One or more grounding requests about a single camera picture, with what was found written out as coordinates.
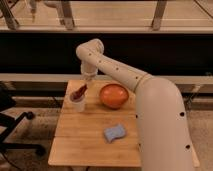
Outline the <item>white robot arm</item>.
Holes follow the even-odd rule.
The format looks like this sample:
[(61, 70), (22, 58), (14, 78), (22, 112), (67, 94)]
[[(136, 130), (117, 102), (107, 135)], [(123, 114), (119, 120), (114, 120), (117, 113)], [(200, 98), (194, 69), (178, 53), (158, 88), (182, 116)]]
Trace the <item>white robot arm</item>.
[(142, 171), (195, 171), (184, 102), (173, 82), (105, 56), (99, 39), (79, 45), (76, 55), (86, 79), (101, 71), (135, 94)]

